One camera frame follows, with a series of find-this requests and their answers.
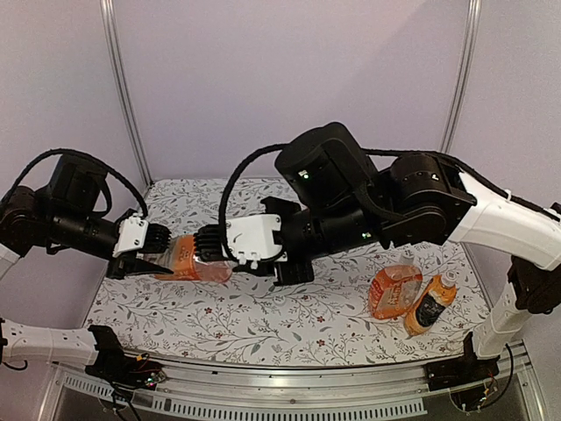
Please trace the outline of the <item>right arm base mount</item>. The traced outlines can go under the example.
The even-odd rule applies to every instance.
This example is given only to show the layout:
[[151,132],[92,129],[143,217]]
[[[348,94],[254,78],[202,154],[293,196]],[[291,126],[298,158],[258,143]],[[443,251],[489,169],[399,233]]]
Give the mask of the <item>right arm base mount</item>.
[[433,361],[423,366],[430,391],[453,389],[452,403],[463,412],[481,410],[490,394],[483,381],[493,381],[499,373],[499,356],[481,359],[473,346],[473,333],[463,340],[463,352],[458,357]]

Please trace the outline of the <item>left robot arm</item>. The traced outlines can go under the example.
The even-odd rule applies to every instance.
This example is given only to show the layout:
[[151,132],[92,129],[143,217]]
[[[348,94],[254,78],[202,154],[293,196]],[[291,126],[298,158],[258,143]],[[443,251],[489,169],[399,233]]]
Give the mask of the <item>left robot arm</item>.
[[[167,275],[143,260],[164,253],[171,232],[147,220],[138,189],[100,159],[55,148],[34,158],[1,200],[1,273],[6,275],[34,247],[49,255],[75,250],[106,260],[106,275]],[[1,321],[1,362],[42,360],[100,369],[123,380],[132,359],[109,326],[80,330],[39,328]]]

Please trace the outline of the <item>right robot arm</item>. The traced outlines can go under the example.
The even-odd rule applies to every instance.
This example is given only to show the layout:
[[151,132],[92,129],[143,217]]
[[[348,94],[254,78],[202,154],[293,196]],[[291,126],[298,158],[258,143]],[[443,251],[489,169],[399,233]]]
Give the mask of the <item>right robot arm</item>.
[[[264,212],[227,218],[229,197],[244,170],[262,155],[297,200],[263,200]],[[377,169],[341,123],[308,130],[288,143],[264,146],[236,167],[218,207],[218,220],[195,234],[204,261],[229,260],[280,285],[311,282],[312,262],[377,243],[384,248],[445,242],[486,246],[511,257],[499,302],[469,339],[453,374],[472,382],[487,360],[535,314],[560,303],[560,207],[541,207],[514,196],[445,153],[389,150]]]

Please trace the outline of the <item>orange tea bottle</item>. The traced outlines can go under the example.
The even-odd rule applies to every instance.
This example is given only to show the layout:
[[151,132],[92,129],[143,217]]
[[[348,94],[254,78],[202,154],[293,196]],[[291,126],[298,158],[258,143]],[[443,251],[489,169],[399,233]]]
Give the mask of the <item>orange tea bottle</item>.
[[423,282],[415,251],[406,248],[394,264],[374,276],[368,294],[371,315],[378,320],[397,318],[409,311]]
[[225,261],[206,262],[195,255],[193,235],[181,235],[171,240],[169,248],[150,260],[172,271],[171,274],[156,275],[162,281],[227,282],[232,275],[231,267]]

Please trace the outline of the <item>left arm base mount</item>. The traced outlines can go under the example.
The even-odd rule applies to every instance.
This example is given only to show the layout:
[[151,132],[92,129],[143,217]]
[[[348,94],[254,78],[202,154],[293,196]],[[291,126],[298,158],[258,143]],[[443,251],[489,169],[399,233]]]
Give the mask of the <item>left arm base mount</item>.
[[126,389],[150,389],[167,379],[163,366],[148,353],[131,357],[125,354],[117,335],[109,326],[91,325],[97,356],[85,367],[87,375]]

